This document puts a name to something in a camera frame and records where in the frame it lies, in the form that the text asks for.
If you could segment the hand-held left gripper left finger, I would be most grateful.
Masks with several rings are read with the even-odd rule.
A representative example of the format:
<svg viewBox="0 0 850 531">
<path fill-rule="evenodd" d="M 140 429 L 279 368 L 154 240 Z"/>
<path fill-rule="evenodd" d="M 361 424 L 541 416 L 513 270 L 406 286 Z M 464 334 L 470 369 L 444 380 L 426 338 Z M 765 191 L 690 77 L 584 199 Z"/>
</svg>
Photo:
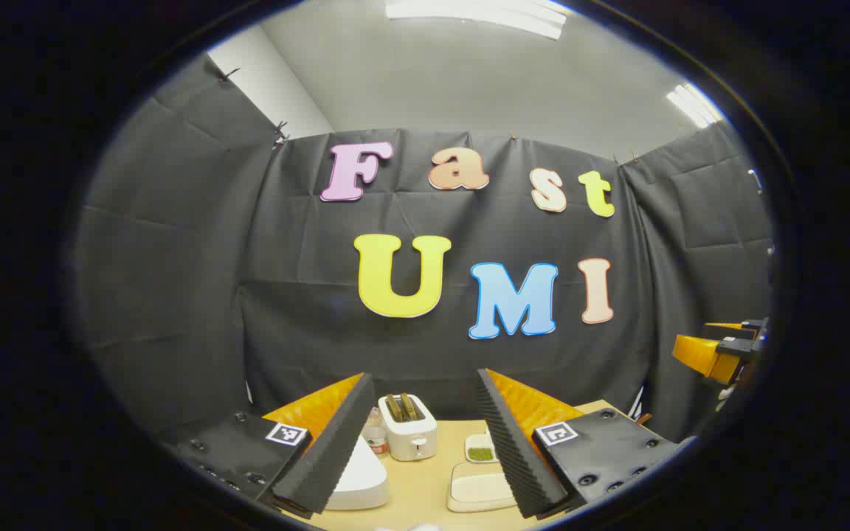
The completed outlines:
<svg viewBox="0 0 850 531">
<path fill-rule="evenodd" d="M 360 372 L 268 414 L 233 412 L 174 430 L 174 453 L 243 497 L 297 516 L 321 513 L 375 397 Z"/>
</svg>

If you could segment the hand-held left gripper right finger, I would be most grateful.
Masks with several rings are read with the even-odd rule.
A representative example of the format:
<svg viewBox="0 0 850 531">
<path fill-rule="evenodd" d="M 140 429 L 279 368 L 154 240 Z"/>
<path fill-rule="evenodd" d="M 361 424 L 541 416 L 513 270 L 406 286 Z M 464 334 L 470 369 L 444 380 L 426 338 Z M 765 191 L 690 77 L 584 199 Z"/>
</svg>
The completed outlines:
<svg viewBox="0 0 850 531">
<path fill-rule="evenodd" d="M 477 372 L 477 406 L 526 518 L 593 504 L 681 450 L 614 408 L 583 413 L 491 369 Z"/>
</svg>

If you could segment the white rice cooker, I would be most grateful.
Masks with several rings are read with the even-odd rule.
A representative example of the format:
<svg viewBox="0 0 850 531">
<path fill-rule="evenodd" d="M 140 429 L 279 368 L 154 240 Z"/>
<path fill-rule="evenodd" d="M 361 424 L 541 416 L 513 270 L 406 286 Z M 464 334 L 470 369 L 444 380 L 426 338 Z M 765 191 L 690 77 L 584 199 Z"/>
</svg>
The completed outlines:
<svg viewBox="0 0 850 531">
<path fill-rule="evenodd" d="M 364 437 L 357 437 L 325 510 L 374 510 L 391 500 L 387 469 Z"/>
</svg>

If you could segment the white rice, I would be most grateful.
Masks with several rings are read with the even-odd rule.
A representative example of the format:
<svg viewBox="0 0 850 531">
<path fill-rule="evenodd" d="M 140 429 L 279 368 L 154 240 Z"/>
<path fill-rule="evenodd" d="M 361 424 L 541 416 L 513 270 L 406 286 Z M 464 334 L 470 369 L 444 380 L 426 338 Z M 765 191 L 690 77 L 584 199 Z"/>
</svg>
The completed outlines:
<svg viewBox="0 0 850 531">
<path fill-rule="evenodd" d="M 452 481 L 451 495 L 462 503 L 496 503 L 514 498 L 503 473 L 458 477 Z"/>
</svg>

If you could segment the white divided dish of beans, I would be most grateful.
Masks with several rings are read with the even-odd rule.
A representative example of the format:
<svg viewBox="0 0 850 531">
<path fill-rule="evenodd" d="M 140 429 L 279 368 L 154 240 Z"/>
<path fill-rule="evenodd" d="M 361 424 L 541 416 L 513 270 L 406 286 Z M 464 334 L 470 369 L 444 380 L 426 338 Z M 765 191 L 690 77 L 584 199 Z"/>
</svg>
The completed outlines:
<svg viewBox="0 0 850 531">
<path fill-rule="evenodd" d="M 470 434 L 463 443 L 463 453 L 471 463 L 499 462 L 491 436 L 485 433 Z"/>
</svg>

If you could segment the clear plastic bottle red label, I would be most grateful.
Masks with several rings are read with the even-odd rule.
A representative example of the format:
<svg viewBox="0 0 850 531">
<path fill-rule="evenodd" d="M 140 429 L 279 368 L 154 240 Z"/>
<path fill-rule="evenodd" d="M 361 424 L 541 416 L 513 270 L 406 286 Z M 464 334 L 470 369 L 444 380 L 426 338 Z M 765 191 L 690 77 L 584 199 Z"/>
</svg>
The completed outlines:
<svg viewBox="0 0 850 531">
<path fill-rule="evenodd" d="M 371 451 L 378 457 L 385 456 L 389 451 L 387 434 L 387 426 L 381 410 L 378 407 L 372 407 L 363 426 L 362 436 Z"/>
</svg>

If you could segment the rectangular wooden tray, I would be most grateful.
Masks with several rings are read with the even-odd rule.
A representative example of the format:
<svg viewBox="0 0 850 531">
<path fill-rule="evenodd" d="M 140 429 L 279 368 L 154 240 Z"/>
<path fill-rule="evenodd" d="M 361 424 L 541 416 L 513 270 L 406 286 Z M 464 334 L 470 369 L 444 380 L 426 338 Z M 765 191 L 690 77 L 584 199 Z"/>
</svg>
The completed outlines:
<svg viewBox="0 0 850 531">
<path fill-rule="evenodd" d="M 505 500 L 505 501 L 496 501 L 496 503 L 462 503 L 462 501 L 455 500 L 451 495 L 451 486 L 452 481 L 458 477 L 462 477 L 463 475 L 476 475 L 483 473 L 503 473 L 505 471 L 502 469 L 502 465 L 500 462 L 493 463 L 471 463 L 471 462 L 461 462 L 455 465 L 452 468 L 451 472 L 451 481 L 449 482 L 448 495 L 446 495 L 446 507 L 449 508 L 452 512 L 457 513 L 466 513 L 466 512 L 485 512 L 485 511 L 493 511 L 493 510 L 504 510 L 509 507 L 516 507 L 516 499 L 515 496 L 513 500 Z"/>
</svg>

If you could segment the white toaster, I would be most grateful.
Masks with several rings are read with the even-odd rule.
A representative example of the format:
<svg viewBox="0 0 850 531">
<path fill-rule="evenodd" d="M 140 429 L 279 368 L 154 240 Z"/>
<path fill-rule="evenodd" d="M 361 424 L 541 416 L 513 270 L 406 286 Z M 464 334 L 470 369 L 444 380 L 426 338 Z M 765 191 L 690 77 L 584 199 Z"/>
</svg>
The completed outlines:
<svg viewBox="0 0 850 531">
<path fill-rule="evenodd" d="M 391 395 L 398 400 L 399 394 Z M 384 402 L 384 397 L 387 395 L 378 400 L 378 406 L 387 426 L 389 453 L 392 458 L 402 462 L 429 459 L 438 453 L 438 421 L 418 396 L 408 395 L 415 401 L 421 420 L 395 423 Z"/>
</svg>

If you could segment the black backdrop cloth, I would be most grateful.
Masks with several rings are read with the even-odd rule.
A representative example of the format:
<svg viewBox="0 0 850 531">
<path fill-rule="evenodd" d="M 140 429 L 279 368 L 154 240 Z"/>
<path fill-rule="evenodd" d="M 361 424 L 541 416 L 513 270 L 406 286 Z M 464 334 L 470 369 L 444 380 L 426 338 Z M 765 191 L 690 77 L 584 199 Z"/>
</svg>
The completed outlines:
<svg viewBox="0 0 850 531">
<path fill-rule="evenodd" d="M 714 394 L 675 336 L 769 312 L 770 219 L 732 130 L 617 164 L 476 131 L 273 147 L 208 58 L 131 115 L 71 253 L 85 343 L 152 433 L 361 371 L 475 419 L 482 367 L 670 440 Z"/>
</svg>

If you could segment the ceiling light panel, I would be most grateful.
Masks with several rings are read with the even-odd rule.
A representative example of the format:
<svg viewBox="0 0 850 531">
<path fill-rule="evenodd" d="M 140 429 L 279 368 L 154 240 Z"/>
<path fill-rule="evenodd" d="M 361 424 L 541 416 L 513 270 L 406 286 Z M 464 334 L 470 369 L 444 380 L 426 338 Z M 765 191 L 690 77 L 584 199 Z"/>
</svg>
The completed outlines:
<svg viewBox="0 0 850 531">
<path fill-rule="evenodd" d="M 522 30 L 557 41 L 567 15 L 551 0 L 385 0 L 389 20 L 460 19 Z"/>
<path fill-rule="evenodd" d="M 699 130 L 725 120 L 722 112 L 694 84 L 675 86 L 666 98 Z"/>
</svg>

